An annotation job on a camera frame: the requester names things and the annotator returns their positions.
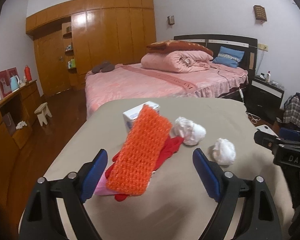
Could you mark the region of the plaid clothing pile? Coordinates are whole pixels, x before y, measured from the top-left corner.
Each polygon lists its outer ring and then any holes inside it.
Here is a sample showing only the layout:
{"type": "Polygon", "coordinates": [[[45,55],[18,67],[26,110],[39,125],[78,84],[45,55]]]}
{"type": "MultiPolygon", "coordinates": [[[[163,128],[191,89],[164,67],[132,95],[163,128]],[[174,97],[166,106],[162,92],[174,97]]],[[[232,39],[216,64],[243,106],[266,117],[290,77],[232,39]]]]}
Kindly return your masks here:
{"type": "Polygon", "coordinates": [[[284,103],[284,124],[294,124],[300,129],[300,93],[290,96],[284,103]]]}

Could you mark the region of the white tissue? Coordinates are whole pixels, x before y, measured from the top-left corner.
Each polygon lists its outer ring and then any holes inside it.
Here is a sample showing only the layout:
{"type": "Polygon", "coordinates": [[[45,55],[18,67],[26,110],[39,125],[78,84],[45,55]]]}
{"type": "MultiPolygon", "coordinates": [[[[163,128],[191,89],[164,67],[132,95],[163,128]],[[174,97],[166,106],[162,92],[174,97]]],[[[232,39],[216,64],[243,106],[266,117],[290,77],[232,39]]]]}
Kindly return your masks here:
{"type": "Polygon", "coordinates": [[[223,166],[230,166],[236,159],[235,146],[228,139],[219,138],[212,150],[214,161],[223,166]]]}
{"type": "Polygon", "coordinates": [[[187,146],[195,146],[206,136],[206,129],[185,117],[178,117],[172,127],[172,132],[181,138],[187,146]]]}

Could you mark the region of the folded pink quilt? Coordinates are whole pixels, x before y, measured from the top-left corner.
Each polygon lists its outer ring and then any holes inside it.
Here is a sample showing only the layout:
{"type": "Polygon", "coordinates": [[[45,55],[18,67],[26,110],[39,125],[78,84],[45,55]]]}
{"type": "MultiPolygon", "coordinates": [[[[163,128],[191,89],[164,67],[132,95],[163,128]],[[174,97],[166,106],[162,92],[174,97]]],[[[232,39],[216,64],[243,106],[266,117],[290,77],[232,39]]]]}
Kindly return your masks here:
{"type": "Polygon", "coordinates": [[[147,53],[141,59],[142,68],[172,73],[208,70],[213,57],[200,50],[173,51],[169,54],[147,53]]]}

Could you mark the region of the wooden wardrobe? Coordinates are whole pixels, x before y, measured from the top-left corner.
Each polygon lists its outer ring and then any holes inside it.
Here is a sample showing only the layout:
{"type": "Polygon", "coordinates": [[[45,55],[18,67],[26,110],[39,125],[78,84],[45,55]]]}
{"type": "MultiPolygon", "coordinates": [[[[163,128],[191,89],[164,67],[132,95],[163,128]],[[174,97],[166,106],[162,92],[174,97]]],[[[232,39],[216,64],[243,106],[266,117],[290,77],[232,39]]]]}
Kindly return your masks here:
{"type": "Polygon", "coordinates": [[[71,0],[26,19],[46,97],[84,88],[103,61],[138,63],[155,42],[153,0],[71,0]]]}

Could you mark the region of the red thermos bottle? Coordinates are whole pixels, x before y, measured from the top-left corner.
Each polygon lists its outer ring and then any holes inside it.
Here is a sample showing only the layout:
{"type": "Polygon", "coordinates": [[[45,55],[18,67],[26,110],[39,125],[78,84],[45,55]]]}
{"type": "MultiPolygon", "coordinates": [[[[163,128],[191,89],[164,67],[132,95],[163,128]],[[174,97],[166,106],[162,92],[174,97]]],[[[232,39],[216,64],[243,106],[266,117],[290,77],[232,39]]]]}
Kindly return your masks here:
{"type": "Polygon", "coordinates": [[[32,81],[32,76],[31,76],[31,71],[28,65],[25,66],[24,68],[24,73],[25,73],[25,78],[27,82],[32,81]]]}

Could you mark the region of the light blue electric kettle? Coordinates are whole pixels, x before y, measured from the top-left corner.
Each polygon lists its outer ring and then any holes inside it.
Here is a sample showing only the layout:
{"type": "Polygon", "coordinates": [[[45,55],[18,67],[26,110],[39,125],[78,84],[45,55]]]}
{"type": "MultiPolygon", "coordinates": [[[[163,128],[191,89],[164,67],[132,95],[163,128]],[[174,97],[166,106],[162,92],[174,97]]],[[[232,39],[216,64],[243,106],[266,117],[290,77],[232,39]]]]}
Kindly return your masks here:
{"type": "Polygon", "coordinates": [[[11,91],[14,92],[19,89],[19,77],[17,75],[14,75],[10,78],[10,87],[11,91]]]}

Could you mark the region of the bed with pink sheet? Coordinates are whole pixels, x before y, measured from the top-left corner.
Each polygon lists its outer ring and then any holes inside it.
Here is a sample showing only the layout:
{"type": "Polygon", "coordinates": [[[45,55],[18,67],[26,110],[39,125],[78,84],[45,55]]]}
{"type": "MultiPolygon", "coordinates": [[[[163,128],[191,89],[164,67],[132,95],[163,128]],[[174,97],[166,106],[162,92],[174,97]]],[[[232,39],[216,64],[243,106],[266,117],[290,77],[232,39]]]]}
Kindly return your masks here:
{"type": "Polygon", "coordinates": [[[107,102],[121,99],[195,97],[220,98],[248,85],[248,72],[211,64],[191,73],[169,73],[118,64],[111,72],[85,76],[87,117],[107,102]]]}

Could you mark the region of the dark slippers on bed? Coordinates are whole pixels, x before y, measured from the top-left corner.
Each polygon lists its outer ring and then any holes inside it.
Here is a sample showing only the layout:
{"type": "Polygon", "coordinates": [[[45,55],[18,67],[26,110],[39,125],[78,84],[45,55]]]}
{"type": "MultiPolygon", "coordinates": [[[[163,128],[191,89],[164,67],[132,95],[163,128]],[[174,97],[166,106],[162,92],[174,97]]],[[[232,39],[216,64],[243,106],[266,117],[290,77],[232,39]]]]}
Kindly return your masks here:
{"type": "Polygon", "coordinates": [[[115,65],[110,63],[109,61],[104,61],[99,65],[96,65],[92,68],[91,72],[93,74],[97,74],[97,73],[107,73],[107,72],[111,72],[115,69],[115,65]]]}

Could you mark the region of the pink face mask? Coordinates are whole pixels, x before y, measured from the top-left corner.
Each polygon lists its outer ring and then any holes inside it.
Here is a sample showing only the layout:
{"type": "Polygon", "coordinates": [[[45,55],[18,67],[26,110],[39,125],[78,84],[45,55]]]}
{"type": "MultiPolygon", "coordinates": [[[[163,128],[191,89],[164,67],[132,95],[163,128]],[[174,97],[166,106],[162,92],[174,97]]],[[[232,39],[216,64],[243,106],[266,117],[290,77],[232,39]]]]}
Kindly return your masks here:
{"type": "Polygon", "coordinates": [[[94,190],[94,194],[97,196],[113,196],[118,194],[118,192],[110,190],[106,187],[106,173],[103,172],[101,178],[98,181],[98,184],[94,190]]]}

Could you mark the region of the orange woven scrubber pad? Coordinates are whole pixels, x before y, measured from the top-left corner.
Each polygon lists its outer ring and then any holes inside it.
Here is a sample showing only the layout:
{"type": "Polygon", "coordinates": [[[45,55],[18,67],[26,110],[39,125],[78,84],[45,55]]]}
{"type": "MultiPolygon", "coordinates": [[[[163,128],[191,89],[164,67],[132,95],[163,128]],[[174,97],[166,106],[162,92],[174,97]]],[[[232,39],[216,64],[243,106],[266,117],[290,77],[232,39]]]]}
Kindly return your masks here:
{"type": "Polygon", "coordinates": [[[149,105],[143,105],[106,181],[112,191],[142,195],[148,186],[172,124],[149,105]]]}

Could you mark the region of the white blue medicine box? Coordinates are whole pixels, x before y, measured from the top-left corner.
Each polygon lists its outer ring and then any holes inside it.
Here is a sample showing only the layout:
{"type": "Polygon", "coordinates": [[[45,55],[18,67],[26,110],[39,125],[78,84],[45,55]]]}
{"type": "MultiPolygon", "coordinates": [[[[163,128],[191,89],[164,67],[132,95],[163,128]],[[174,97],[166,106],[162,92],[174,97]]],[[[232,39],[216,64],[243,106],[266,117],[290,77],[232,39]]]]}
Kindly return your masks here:
{"type": "Polygon", "coordinates": [[[154,103],[152,101],[147,101],[145,103],[142,103],[138,106],[135,106],[135,107],[123,112],[122,115],[123,115],[123,120],[124,120],[124,123],[125,123],[127,133],[129,133],[130,130],[132,129],[132,127],[134,125],[134,122],[138,118],[139,113],[142,110],[144,105],[147,105],[147,106],[153,108],[157,113],[160,112],[160,105],[157,104],[157,103],[154,103]]]}

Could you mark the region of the red photo frames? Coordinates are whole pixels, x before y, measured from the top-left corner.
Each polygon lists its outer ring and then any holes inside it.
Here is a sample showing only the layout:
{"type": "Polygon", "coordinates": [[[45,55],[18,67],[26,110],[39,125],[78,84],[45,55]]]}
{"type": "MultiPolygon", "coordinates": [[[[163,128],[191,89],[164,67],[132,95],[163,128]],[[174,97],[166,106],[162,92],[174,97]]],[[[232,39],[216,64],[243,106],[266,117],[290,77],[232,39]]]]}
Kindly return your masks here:
{"type": "Polygon", "coordinates": [[[3,98],[12,93],[10,78],[14,75],[18,76],[18,72],[15,67],[0,71],[0,92],[3,98]]]}

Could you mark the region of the black headboard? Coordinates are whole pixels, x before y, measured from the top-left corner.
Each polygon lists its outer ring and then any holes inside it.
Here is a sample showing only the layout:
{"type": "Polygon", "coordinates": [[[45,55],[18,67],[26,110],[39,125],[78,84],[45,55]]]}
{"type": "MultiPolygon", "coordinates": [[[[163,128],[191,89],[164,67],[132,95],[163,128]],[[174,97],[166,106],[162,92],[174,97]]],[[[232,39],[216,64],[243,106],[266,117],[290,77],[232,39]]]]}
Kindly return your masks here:
{"type": "Polygon", "coordinates": [[[218,55],[221,47],[243,51],[244,55],[239,67],[248,71],[249,78],[255,76],[258,45],[256,38],[225,34],[191,34],[175,36],[174,40],[201,44],[213,51],[213,57],[218,55]]]}

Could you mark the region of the white lotion bottle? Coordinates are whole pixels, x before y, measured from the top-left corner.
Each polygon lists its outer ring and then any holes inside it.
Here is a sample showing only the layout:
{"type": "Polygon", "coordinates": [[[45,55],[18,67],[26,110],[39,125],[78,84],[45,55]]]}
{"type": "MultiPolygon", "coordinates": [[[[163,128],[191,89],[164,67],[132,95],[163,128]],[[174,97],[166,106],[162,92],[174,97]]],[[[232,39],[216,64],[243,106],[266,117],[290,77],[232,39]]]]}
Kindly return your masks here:
{"type": "Polygon", "coordinates": [[[267,83],[270,83],[270,78],[271,78],[271,74],[270,74],[270,71],[268,71],[267,75],[266,75],[266,82],[267,83]]]}

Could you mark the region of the wall lamp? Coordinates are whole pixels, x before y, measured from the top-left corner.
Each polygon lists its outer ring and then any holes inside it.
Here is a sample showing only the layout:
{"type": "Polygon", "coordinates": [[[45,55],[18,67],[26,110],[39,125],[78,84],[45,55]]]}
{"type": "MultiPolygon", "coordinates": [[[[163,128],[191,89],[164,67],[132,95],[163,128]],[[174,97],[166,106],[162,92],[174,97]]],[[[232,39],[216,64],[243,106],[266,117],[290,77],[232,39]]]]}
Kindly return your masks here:
{"type": "Polygon", "coordinates": [[[261,5],[254,5],[253,9],[255,13],[255,19],[257,21],[267,22],[267,15],[264,7],[261,5]]]}

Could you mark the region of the wooden sideboard cabinet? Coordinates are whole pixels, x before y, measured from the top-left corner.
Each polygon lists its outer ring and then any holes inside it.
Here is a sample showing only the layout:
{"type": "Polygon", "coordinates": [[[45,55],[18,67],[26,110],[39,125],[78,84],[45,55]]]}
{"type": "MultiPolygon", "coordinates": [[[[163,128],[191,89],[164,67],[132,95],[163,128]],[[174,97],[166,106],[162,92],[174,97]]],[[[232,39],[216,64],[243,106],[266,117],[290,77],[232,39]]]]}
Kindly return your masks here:
{"type": "Polygon", "coordinates": [[[34,111],[42,103],[36,81],[21,87],[0,102],[0,206],[5,207],[14,163],[27,143],[34,111]]]}

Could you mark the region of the blue pillow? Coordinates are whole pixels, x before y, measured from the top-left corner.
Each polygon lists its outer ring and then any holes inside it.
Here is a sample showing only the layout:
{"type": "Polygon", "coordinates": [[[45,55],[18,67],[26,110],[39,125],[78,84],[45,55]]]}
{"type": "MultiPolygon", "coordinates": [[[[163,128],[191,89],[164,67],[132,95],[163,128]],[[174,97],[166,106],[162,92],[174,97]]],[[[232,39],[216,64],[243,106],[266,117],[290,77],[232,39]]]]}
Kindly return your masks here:
{"type": "Polygon", "coordinates": [[[212,62],[214,64],[222,64],[231,68],[237,68],[242,61],[243,56],[243,51],[221,46],[217,57],[215,57],[212,62]]]}

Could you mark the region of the red brown folded blanket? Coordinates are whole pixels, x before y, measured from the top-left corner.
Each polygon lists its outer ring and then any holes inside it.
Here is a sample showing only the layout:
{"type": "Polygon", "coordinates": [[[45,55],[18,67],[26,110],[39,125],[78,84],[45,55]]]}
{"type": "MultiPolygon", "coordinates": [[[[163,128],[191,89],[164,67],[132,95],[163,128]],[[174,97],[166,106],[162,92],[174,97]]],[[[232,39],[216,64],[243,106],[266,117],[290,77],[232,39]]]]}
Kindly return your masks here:
{"type": "Polygon", "coordinates": [[[204,51],[210,56],[213,56],[213,51],[198,43],[192,43],[181,40],[167,40],[149,44],[147,47],[148,53],[169,54],[174,51],[204,51]]]}

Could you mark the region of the small white wooden stool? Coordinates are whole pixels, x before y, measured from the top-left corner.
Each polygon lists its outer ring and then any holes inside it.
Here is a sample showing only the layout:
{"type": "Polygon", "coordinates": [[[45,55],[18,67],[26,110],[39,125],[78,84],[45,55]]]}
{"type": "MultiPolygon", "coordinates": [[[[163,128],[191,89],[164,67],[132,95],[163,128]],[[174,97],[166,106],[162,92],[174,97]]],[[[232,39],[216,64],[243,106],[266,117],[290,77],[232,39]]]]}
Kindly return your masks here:
{"type": "Polygon", "coordinates": [[[40,126],[43,126],[43,124],[47,125],[47,118],[46,116],[48,117],[52,117],[52,114],[49,110],[49,107],[48,107],[48,103],[45,102],[45,103],[42,103],[35,111],[34,111],[34,114],[37,116],[38,118],[38,121],[40,123],[40,126]]]}

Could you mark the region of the grey table cover cloth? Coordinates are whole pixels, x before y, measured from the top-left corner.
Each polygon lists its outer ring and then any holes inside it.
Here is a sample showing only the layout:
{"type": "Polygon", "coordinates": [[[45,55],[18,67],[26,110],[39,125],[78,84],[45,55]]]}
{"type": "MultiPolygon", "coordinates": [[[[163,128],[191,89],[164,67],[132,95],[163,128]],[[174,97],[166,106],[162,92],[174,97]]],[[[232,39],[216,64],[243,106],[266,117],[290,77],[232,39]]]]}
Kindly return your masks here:
{"type": "MultiPolygon", "coordinates": [[[[261,176],[268,185],[279,217],[283,239],[294,210],[281,168],[270,150],[254,142],[256,127],[243,103],[212,98],[156,98],[160,114],[171,122],[185,117],[206,129],[198,144],[206,156],[219,138],[235,146],[235,162],[227,167],[238,178],[261,176]]],[[[46,180],[66,177],[92,161],[100,150],[112,158],[127,137],[123,113],[143,99],[115,100],[102,105],[69,140],[46,171],[46,180]]],[[[146,192],[117,202],[113,197],[93,196],[85,209],[102,239],[198,239],[217,206],[204,188],[193,165],[194,147],[181,146],[153,174],[146,192]]]]}

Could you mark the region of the black nightstand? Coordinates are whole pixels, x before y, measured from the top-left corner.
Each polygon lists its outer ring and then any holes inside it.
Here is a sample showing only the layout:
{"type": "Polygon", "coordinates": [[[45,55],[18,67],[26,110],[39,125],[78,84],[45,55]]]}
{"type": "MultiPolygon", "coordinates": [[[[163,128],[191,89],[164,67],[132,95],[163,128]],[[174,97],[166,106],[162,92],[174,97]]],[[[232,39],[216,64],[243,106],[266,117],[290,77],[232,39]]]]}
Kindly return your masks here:
{"type": "Polygon", "coordinates": [[[247,110],[273,124],[280,112],[284,89],[255,76],[249,84],[245,105],[247,110]]]}

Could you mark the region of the red cloth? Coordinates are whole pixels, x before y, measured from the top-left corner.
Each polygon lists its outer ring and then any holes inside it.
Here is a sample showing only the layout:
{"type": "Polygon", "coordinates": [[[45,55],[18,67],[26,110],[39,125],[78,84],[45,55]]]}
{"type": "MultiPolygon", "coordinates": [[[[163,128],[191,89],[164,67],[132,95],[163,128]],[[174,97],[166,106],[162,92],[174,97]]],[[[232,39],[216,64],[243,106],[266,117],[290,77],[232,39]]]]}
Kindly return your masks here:
{"type": "MultiPolygon", "coordinates": [[[[154,167],[153,172],[155,172],[156,170],[158,170],[161,165],[168,159],[170,158],[172,155],[174,155],[175,153],[177,153],[179,151],[179,148],[181,146],[181,144],[184,142],[184,139],[180,136],[177,137],[173,137],[171,138],[170,136],[168,136],[167,140],[165,141],[165,144],[163,146],[163,148],[160,151],[159,157],[157,159],[156,165],[154,167]]],[[[114,157],[112,158],[113,164],[105,171],[105,178],[108,179],[110,176],[111,171],[114,168],[114,164],[115,161],[117,160],[117,158],[119,157],[120,152],[118,152],[116,155],[114,155],[114,157]]]]}

